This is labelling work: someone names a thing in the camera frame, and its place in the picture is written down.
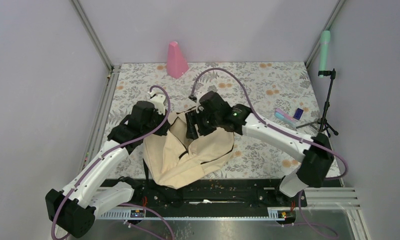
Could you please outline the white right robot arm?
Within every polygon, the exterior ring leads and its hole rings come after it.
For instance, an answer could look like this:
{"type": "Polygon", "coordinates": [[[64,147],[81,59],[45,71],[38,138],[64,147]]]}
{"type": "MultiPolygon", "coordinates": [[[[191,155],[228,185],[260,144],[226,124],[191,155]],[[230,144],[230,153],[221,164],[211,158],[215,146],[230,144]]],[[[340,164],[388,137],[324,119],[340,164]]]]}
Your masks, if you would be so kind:
{"type": "Polygon", "coordinates": [[[279,205],[289,205],[298,192],[308,187],[323,186],[334,161],[325,134],[301,134],[274,122],[265,123],[252,108],[243,104],[231,106],[214,91],[191,94],[189,99],[196,103],[196,107],[185,114],[187,138],[195,140],[216,130],[225,130],[261,140],[300,163],[296,170],[282,178],[275,191],[274,198],[279,205]]]}

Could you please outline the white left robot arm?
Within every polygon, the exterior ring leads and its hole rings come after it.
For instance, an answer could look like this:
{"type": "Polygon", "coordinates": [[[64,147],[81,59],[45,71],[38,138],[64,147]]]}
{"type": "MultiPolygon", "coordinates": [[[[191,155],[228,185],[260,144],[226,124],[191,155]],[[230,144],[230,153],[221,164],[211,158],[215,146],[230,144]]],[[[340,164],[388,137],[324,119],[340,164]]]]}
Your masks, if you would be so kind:
{"type": "Polygon", "coordinates": [[[138,205],[143,198],[140,189],[126,182],[97,194],[97,189],[122,160],[152,135],[165,135],[170,124],[170,101],[156,97],[138,101],[130,114],[115,126],[103,147],[91,162],[62,190],[50,190],[46,195],[47,211],[52,221],[51,237],[56,240],[56,226],[76,238],[84,236],[97,217],[128,202],[138,205]]]}

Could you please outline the beige canvas backpack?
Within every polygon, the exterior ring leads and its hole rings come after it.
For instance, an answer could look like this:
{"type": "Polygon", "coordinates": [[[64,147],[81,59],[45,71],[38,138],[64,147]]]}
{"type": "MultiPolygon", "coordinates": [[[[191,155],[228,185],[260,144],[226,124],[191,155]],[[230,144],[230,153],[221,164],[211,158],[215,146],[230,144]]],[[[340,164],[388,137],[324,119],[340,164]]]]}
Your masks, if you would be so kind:
{"type": "Polygon", "coordinates": [[[143,141],[146,177],[157,185],[180,189],[222,169],[231,159],[234,133],[217,128],[197,139],[186,138],[184,112],[170,113],[164,136],[152,134],[143,141]]]}

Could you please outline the pink cone block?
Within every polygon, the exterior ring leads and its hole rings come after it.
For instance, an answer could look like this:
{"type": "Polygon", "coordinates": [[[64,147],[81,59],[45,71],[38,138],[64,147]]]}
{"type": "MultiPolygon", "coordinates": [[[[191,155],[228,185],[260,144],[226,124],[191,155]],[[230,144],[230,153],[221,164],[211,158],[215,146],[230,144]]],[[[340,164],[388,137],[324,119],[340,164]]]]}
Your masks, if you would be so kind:
{"type": "Polygon", "coordinates": [[[168,45],[167,52],[167,74],[175,79],[180,78],[189,70],[188,63],[176,41],[168,45]]]}

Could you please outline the pink highlighter pen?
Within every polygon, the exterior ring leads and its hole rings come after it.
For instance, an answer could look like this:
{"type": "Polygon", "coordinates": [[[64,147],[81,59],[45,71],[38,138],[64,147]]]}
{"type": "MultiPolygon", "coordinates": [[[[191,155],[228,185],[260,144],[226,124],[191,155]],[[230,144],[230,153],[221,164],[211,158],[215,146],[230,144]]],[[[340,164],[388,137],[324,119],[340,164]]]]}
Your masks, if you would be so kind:
{"type": "Polygon", "coordinates": [[[276,108],[275,112],[281,114],[282,116],[284,116],[286,119],[290,120],[291,122],[296,123],[298,120],[293,118],[292,116],[288,115],[287,113],[285,113],[283,110],[281,110],[280,108],[276,108]]]}

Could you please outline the black tripod stand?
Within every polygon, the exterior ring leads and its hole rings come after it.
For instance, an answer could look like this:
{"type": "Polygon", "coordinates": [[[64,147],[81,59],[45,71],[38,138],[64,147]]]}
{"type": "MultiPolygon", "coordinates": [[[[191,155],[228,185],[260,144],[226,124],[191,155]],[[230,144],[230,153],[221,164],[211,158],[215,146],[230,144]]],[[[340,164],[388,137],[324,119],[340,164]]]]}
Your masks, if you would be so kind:
{"type": "Polygon", "coordinates": [[[330,107],[330,95],[331,95],[331,91],[332,91],[332,86],[333,86],[333,82],[336,78],[336,70],[320,70],[318,71],[318,74],[322,74],[324,77],[330,77],[330,84],[329,84],[329,88],[327,91],[327,97],[326,100],[324,102],[324,106],[323,106],[323,112],[321,117],[319,117],[317,120],[303,124],[303,125],[299,125],[296,127],[296,129],[300,129],[300,128],[304,128],[304,127],[312,127],[313,129],[315,129],[316,131],[320,132],[320,133],[327,133],[328,138],[331,137],[331,133],[329,131],[331,131],[333,133],[334,136],[338,136],[339,132],[337,130],[335,130],[329,123],[327,120],[327,113],[328,113],[328,109],[330,107]]]}

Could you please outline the light blue highlighter pen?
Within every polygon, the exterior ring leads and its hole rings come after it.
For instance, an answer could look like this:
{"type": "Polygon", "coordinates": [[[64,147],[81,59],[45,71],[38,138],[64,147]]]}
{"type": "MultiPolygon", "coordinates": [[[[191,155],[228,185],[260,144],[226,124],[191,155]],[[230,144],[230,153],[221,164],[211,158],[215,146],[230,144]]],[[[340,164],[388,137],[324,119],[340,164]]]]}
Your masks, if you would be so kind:
{"type": "Polygon", "coordinates": [[[281,114],[279,112],[275,112],[274,113],[275,117],[277,117],[279,120],[283,121],[284,123],[286,123],[287,125],[291,126],[292,128],[296,128],[297,127],[297,120],[290,117],[290,116],[286,116],[284,114],[281,114]]]}

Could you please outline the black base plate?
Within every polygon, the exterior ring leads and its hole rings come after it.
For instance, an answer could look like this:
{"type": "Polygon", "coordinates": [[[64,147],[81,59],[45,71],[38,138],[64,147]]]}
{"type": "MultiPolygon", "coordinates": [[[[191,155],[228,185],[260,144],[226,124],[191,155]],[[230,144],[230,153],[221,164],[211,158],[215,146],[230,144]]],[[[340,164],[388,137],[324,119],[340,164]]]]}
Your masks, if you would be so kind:
{"type": "Polygon", "coordinates": [[[121,181],[135,184],[130,203],[148,207],[182,205],[203,200],[248,204],[253,207],[307,206],[304,192],[294,197],[280,193],[279,179],[201,179],[180,189],[158,185],[151,179],[122,178],[121,181]]]}

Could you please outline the purple toy brick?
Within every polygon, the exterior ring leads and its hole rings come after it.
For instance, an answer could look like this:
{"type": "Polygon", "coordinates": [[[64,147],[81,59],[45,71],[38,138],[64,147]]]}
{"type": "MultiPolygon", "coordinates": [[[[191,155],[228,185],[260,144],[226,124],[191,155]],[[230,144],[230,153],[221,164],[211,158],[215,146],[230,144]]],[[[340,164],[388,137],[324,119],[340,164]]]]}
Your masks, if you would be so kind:
{"type": "Polygon", "coordinates": [[[297,108],[295,113],[294,113],[294,115],[293,115],[293,118],[296,119],[296,120],[300,120],[302,115],[303,115],[303,113],[304,113],[303,109],[297,108]]]}

